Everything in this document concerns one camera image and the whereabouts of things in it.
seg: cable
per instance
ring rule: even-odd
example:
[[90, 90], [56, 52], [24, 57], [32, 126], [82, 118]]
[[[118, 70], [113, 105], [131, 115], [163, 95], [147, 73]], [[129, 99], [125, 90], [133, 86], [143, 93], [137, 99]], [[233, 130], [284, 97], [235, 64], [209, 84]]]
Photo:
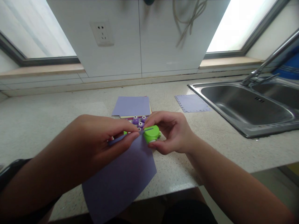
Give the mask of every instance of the cable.
[[180, 44], [180, 42], [182, 41], [183, 37], [185, 36], [188, 27], [190, 27], [189, 33], [191, 35], [192, 33], [192, 27], [193, 27], [193, 22], [194, 20], [196, 20], [206, 9], [206, 5], [207, 5], [207, 0], [204, 0], [203, 2], [199, 3], [200, 0], [196, 1], [195, 7], [194, 7], [194, 11], [192, 14], [192, 17], [189, 21], [181, 21], [178, 16], [177, 16], [177, 12], [175, 10], [175, 0], [172, 0], [172, 8], [173, 8], [173, 14], [174, 14], [174, 19], [179, 21], [180, 23], [184, 23], [184, 24], [188, 24], [187, 27], [185, 28], [184, 32], [181, 35], [181, 38], [177, 44], [177, 46]]

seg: green paper punch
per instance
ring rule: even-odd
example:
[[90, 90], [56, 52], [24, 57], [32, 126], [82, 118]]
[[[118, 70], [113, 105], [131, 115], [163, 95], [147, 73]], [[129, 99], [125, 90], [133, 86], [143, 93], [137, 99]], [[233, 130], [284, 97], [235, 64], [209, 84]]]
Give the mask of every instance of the green paper punch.
[[161, 137], [161, 132], [157, 125], [148, 127], [144, 129], [143, 136], [146, 140], [146, 143], [149, 144], [151, 142], [157, 141]]

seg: window frame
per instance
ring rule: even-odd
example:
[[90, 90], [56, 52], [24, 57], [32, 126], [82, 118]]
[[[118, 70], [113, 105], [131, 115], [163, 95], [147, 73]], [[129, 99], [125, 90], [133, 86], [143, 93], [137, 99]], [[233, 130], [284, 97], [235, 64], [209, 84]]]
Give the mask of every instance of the window frame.
[[277, 0], [269, 12], [265, 15], [259, 25], [252, 32], [250, 37], [245, 42], [241, 50], [234, 51], [217, 51], [208, 52], [205, 54], [203, 59], [213, 59], [213, 58], [228, 58], [228, 57], [243, 57], [247, 54], [250, 48], [255, 44], [255, 42], [260, 38], [268, 26], [273, 22], [277, 15], [282, 11], [282, 9], [289, 3], [290, 0]]
[[51, 58], [26, 58], [3, 34], [0, 32], [0, 49], [3, 50], [20, 67], [75, 64], [80, 63], [77, 56], [51, 57]]

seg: faucet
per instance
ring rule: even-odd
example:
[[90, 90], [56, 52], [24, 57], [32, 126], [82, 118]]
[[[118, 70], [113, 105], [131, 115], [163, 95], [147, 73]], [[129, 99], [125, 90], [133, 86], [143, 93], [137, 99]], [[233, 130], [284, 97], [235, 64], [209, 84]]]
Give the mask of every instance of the faucet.
[[242, 86], [249, 86], [250, 83], [261, 84], [265, 81], [272, 80], [276, 78], [279, 73], [272, 75], [268, 78], [258, 77], [262, 70], [270, 64], [278, 55], [280, 55], [285, 49], [287, 49], [291, 44], [293, 44], [299, 37], [299, 29], [297, 29], [279, 48], [277, 48], [256, 70], [251, 72], [240, 84]]

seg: window sill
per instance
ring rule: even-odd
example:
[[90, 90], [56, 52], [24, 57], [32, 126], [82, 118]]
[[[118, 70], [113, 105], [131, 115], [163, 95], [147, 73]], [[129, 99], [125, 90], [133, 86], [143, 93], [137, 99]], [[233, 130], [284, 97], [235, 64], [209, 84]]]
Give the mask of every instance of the window sill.
[[202, 60], [199, 69], [223, 68], [223, 67], [231, 67], [231, 66], [261, 64], [261, 63], [263, 63], [263, 60], [249, 58], [249, 57], [214, 58], [214, 59]]
[[[248, 57], [215, 58], [202, 60], [199, 69], [225, 68], [232, 66], [254, 65], [262, 60]], [[71, 73], [84, 73], [82, 64], [47, 65], [34, 67], [21, 67], [8, 72], [0, 73], [0, 79], [21, 78], [33, 76], [48, 76]]]
[[62, 64], [62, 65], [46, 65], [21, 67], [8, 72], [0, 73], [0, 78], [21, 78], [44, 75], [61, 75], [72, 73], [84, 73], [82, 64]]

